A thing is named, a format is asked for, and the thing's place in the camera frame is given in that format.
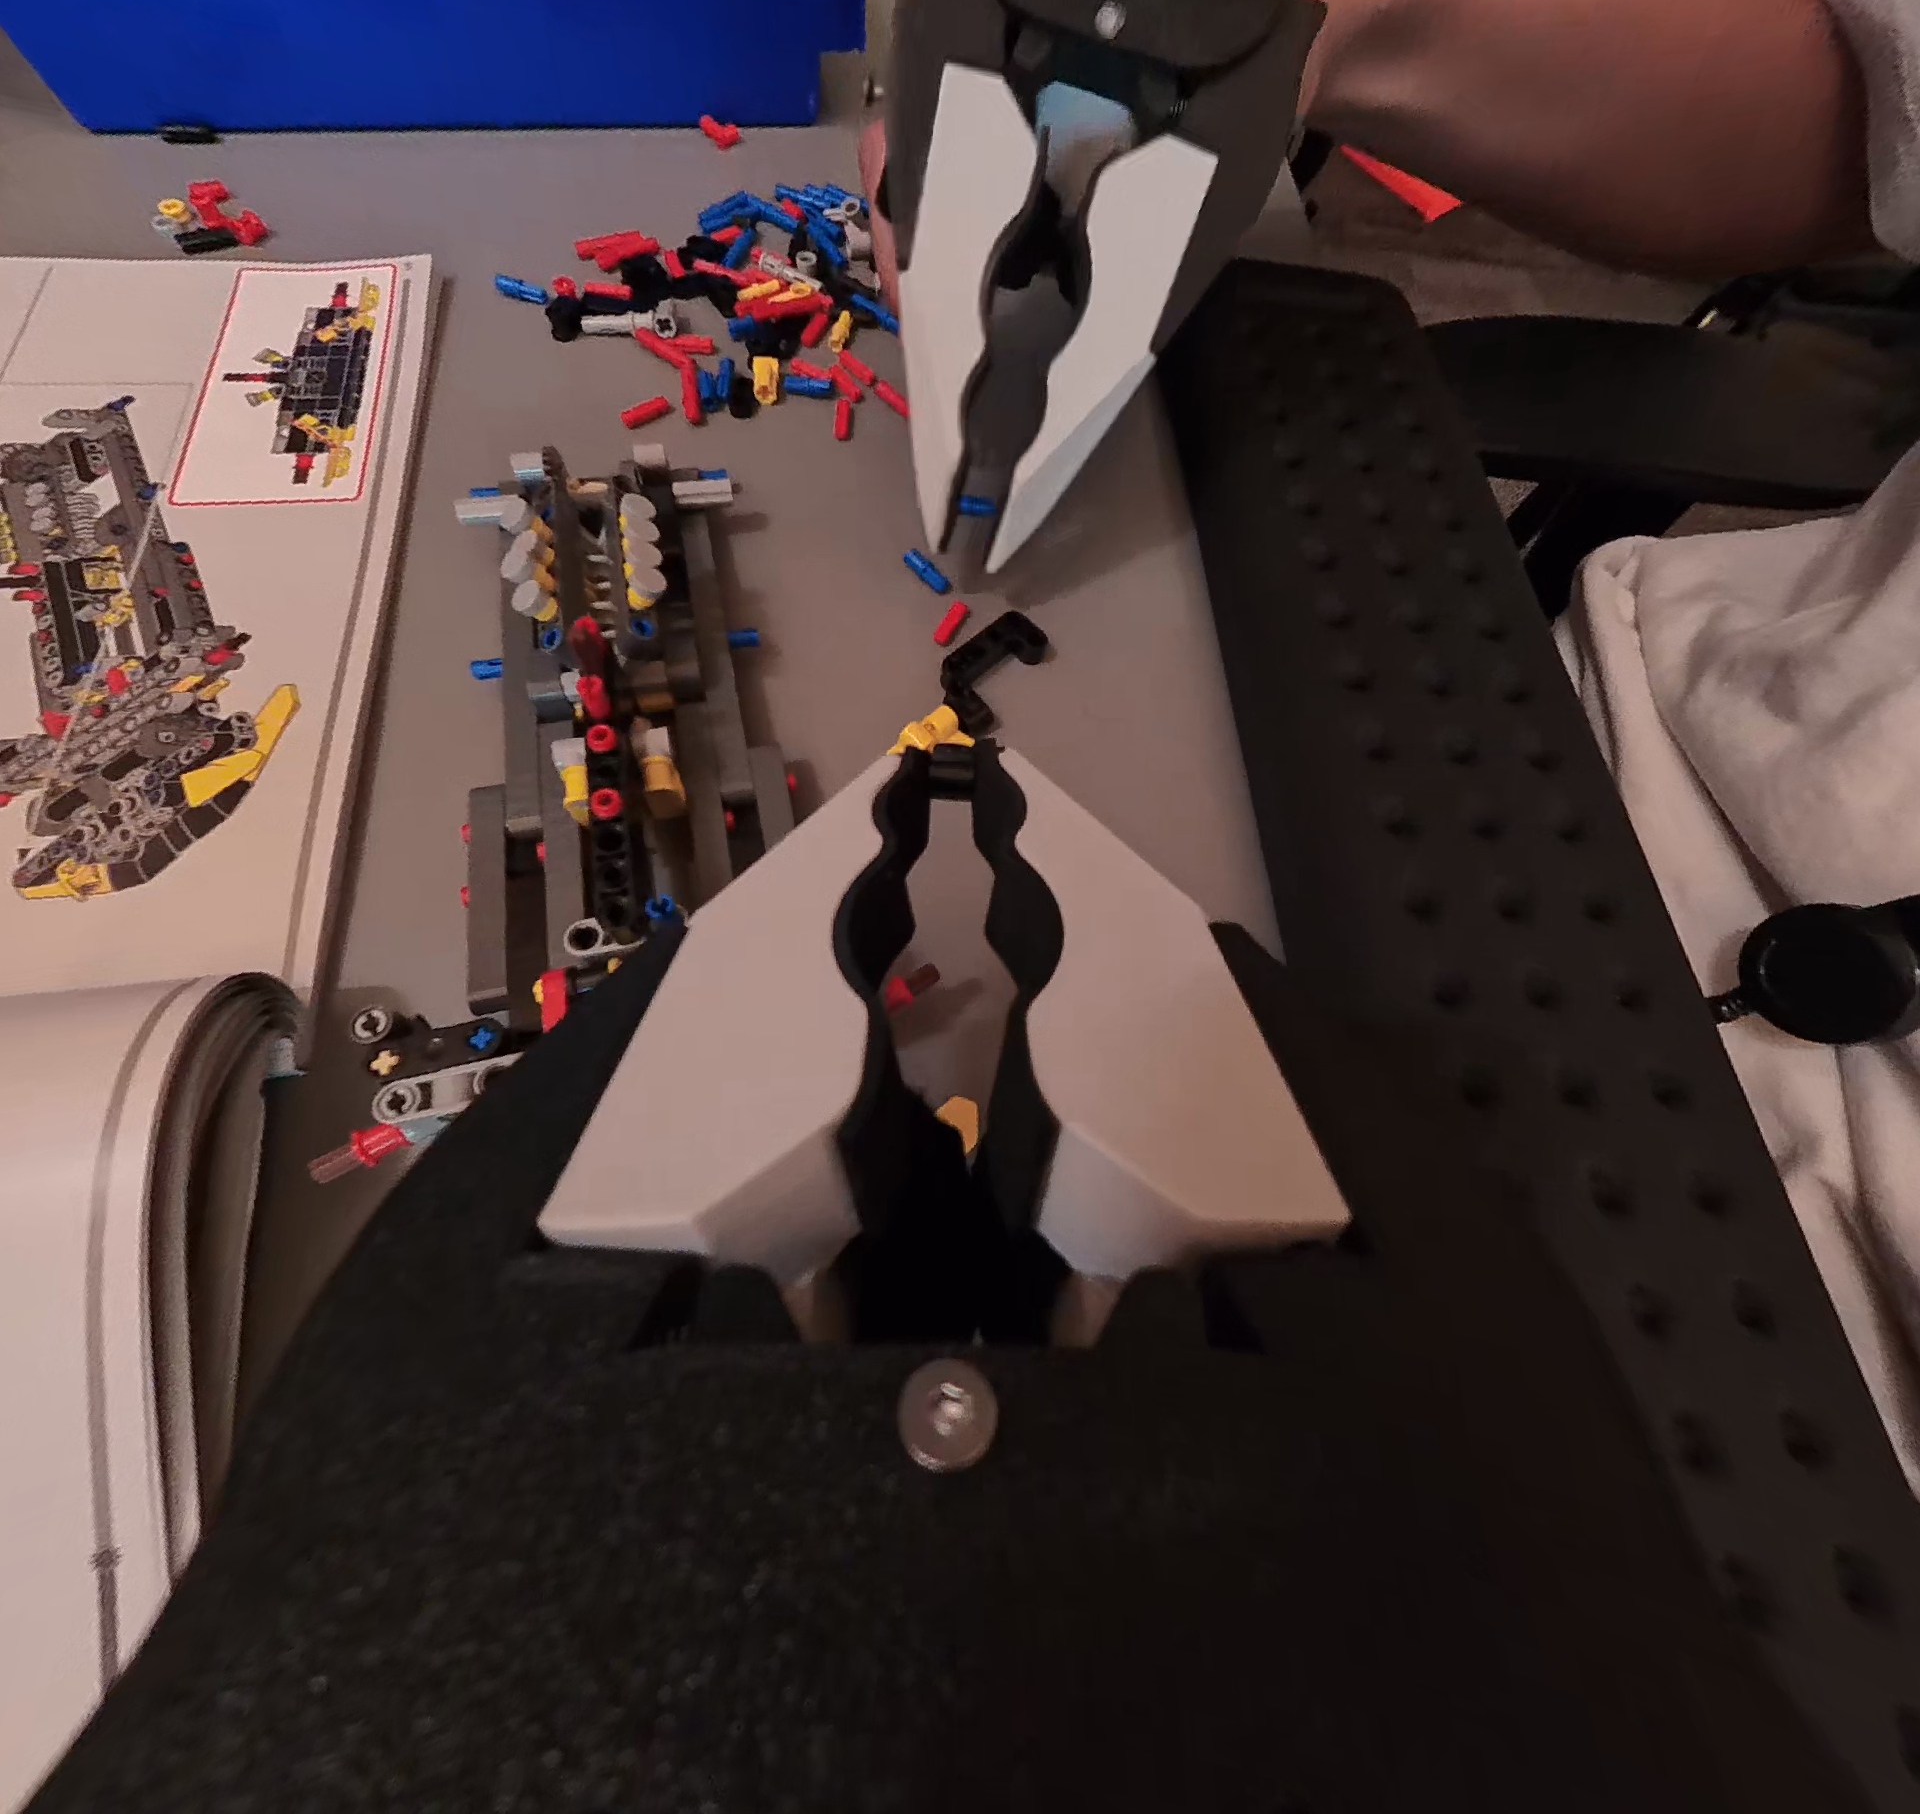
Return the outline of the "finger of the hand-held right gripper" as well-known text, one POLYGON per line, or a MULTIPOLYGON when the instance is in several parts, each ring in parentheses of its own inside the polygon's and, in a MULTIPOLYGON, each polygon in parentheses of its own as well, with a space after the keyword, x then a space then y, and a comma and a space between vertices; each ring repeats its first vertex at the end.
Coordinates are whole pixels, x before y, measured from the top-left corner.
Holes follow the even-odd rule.
POLYGON ((1046 510, 1072 494, 1072 479, 1114 427, 1114 414, 1152 374, 1159 358, 1152 335, 1159 335, 1193 223, 1204 213, 1209 166, 1221 166, 1209 149, 1179 136, 1152 136, 1135 149, 1114 149, 1089 174, 1086 310, 1059 350, 1046 358, 1046 414, 1008 476, 988 572, 1002 572, 1046 528, 1046 510))
POLYGON ((1046 149, 991 65, 940 65, 919 223, 907 251, 907 385, 912 385, 912 479, 924 547, 951 547, 975 476, 975 396, 988 408, 988 467, 1002 467, 991 557, 1032 542, 1020 458, 1046 414, 1046 310, 1020 295, 991 329, 991 266, 1046 181, 1046 149))

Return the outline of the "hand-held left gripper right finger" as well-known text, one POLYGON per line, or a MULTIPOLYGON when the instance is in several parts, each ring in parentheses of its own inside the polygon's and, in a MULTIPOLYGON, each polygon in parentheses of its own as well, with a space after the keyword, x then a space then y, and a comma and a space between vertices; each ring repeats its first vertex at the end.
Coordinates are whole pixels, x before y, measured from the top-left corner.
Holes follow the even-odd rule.
POLYGON ((1072 1275, 1333 1241, 1347 1194, 1209 915, 1008 747, 975 747, 1002 1020, 976 1175, 1072 1275))

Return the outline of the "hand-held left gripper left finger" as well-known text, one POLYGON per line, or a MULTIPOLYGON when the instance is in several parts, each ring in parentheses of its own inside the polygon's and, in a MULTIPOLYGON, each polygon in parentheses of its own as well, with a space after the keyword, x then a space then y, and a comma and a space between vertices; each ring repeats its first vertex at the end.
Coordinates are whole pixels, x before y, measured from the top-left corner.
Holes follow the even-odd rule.
POLYGON ((867 993, 836 903, 884 856, 884 749, 759 864, 706 893, 599 1081, 541 1235, 563 1249, 693 1249, 836 1266, 858 1235, 836 1126, 867 1071, 867 993))

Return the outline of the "pile of red blue lego pins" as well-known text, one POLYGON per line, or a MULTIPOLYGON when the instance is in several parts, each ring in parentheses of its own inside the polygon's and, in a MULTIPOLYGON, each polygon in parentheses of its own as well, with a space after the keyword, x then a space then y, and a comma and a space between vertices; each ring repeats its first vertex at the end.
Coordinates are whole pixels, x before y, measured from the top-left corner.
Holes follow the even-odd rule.
POLYGON ((650 389, 616 414, 632 436, 781 408, 805 408, 836 441, 858 441, 867 421, 912 421, 876 196, 844 181, 706 196, 693 233, 578 233, 570 273, 499 273, 499 295, 537 310, 560 349, 640 349, 650 389))

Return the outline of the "grey black lego chassis assembly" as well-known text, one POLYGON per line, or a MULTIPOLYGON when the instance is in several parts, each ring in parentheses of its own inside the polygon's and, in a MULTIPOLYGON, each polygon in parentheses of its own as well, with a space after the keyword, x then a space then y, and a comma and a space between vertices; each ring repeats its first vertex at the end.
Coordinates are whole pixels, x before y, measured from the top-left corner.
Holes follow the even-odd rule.
POLYGON ((449 501, 499 567, 478 685, 504 747, 462 809, 467 1013, 355 1007, 366 1120, 309 1183, 436 1141, 563 1007, 795 831, 795 776, 741 709, 759 635, 723 596, 727 501, 723 467, 674 467, 665 441, 610 476, 541 441, 449 501))

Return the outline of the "white instruction booklet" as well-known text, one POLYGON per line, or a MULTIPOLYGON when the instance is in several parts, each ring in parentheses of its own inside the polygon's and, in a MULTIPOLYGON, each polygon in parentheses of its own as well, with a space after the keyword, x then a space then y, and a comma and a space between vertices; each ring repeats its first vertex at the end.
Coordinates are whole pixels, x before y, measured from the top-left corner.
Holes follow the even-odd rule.
POLYGON ((325 993, 436 266, 11 259, 11 1721, 205 1517, 165 1099, 325 993))

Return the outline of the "person's right forearm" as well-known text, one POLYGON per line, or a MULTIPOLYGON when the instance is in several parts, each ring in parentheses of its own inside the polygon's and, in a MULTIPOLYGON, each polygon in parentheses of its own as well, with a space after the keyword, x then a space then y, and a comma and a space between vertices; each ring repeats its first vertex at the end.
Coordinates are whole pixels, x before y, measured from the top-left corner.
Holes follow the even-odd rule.
POLYGON ((1583 266, 1864 259, 1864 89, 1829 0, 1328 0, 1306 119, 1583 266))

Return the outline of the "black lego angle beam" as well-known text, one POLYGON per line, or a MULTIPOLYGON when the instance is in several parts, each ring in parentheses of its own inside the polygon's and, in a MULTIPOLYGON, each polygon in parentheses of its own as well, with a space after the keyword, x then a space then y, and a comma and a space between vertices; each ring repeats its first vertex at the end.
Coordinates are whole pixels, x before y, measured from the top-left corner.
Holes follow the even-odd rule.
POLYGON ((991 732, 976 678, 1002 663, 1046 663, 1046 635, 1028 606, 1002 606, 988 635, 940 653, 940 709, 964 737, 991 732))

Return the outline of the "cluster of small lego bushes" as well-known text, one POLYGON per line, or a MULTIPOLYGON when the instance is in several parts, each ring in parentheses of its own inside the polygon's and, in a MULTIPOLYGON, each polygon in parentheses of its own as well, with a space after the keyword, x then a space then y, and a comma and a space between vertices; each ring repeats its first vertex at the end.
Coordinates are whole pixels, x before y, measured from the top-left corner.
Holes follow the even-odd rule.
POLYGON ((157 196, 153 233, 171 241, 181 259, 228 259, 228 251, 271 241, 271 223, 242 213, 228 181, 187 181, 187 196, 157 196))

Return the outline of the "person's right hand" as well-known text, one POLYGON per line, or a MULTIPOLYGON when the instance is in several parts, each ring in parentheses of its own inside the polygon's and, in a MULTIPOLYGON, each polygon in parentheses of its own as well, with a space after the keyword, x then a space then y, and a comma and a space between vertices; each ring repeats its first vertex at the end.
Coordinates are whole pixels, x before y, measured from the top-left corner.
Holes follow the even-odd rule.
POLYGON ((876 280, 884 280, 884 299, 907 310, 907 295, 895 295, 895 223, 889 223, 889 130, 884 130, 884 116, 858 130, 858 196, 876 213, 876 280))

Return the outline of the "blue plastic bin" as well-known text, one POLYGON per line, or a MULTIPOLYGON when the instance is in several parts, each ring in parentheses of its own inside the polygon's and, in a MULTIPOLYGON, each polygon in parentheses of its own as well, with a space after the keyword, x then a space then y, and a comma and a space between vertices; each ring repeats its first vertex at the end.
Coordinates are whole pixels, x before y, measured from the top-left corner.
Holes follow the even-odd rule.
POLYGON ((811 119, 867 0, 0 0, 97 136, 811 119))

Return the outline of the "black badge reel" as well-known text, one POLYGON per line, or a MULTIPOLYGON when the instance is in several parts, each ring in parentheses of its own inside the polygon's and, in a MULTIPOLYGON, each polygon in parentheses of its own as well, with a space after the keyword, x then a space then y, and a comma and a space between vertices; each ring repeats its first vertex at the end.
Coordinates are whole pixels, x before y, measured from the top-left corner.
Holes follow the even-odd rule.
POLYGON ((1790 903, 1742 938, 1742 984, 1707 993, 1720 1020, 1765 1013, 1813 1047, 1920 1031, 1920 893, 1790 903))

